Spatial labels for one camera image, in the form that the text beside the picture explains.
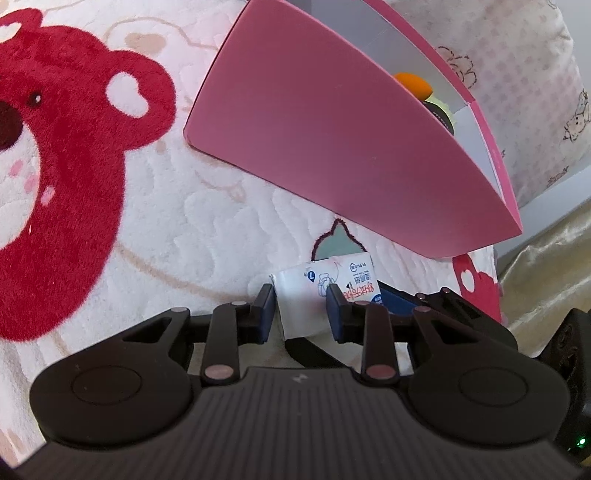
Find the golden satin curtain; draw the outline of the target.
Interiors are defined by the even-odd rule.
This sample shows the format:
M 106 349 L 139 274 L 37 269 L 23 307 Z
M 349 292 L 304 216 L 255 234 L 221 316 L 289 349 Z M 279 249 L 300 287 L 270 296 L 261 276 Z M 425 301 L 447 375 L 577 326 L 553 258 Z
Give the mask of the golden satin curtain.
M 590 309 L 590 204 L 536 237 L 500 274 L 504 323 L 519 350 L 538 355 L 567 313 Z

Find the white red bear blanket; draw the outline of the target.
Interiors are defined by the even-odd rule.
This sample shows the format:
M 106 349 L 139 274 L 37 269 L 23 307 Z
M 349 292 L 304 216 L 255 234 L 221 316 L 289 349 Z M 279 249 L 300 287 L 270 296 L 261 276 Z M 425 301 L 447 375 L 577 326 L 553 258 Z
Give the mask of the white red bear blanket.
M 43 27 L 85 32 L 112 51 L 157 62 L 174 85 L 174 121 L 120 152 L 123 210 L 110 256 L 78 309 L 41 335 L 1 341 L 1 456 L 11 466 L 43 444 L 29 406 L 47 366 L 173 306 L 207 313 L 252 298 L 270 274 L 322 256 L 368 251 L 401 290 L 472 288 L 431 260 L 188 146 L 193 99 L 239 1 L 36 1 Z

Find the green yarn ball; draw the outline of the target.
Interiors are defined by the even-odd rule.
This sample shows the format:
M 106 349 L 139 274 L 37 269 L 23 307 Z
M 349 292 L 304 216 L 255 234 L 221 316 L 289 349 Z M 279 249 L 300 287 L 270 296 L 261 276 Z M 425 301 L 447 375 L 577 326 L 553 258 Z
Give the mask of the green yarn ball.
M 434 94 L 423 101 L 423 105 L 442 123 L 442 125 L 455 135 L 455 119 L 450 107 L 439 100 Z

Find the white tissue pack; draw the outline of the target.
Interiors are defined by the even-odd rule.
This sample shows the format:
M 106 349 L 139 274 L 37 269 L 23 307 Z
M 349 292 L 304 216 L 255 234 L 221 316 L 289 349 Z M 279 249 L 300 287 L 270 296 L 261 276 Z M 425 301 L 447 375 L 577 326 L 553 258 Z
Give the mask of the white tissue pack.
M 327 296 L 332 284 L 339 286 L 349 302 L 382 302 L 374 263 L 366 252 L 308 262 L 274 273 L 270 278 L 286 340 L 329 331 Z

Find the orange makeup sponge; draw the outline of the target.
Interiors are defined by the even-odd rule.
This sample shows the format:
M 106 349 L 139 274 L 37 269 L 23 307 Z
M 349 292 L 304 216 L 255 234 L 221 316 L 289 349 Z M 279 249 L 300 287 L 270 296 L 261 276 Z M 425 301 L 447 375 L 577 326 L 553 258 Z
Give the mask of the orange makeup sponge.
M 409 72 L 399 72 L 394 74 L 393 77 L 420 101 L 426 101 L 433 95 L 432 86 L 418 75 Z

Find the pink floral pillow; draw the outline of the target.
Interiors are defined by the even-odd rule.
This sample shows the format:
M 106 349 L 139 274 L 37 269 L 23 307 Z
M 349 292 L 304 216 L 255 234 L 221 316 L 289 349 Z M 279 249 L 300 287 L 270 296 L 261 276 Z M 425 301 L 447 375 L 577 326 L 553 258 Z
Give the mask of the pink floral pillow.
M 590 89 L 554 1 L 394 1 L 477 99 L 525 206 L 590 148 Z

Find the pink cardboard box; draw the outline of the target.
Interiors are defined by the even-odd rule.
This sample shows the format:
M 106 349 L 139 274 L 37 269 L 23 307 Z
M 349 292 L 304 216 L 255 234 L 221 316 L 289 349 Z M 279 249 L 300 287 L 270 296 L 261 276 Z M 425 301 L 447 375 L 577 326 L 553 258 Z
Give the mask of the pink cardboard box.
M 455 135 L 393 75 L 426 80 Z M 250 1 L 184 127 L 187 143 L 429 258 L 518 236 L 475 98 L 383 1 Z

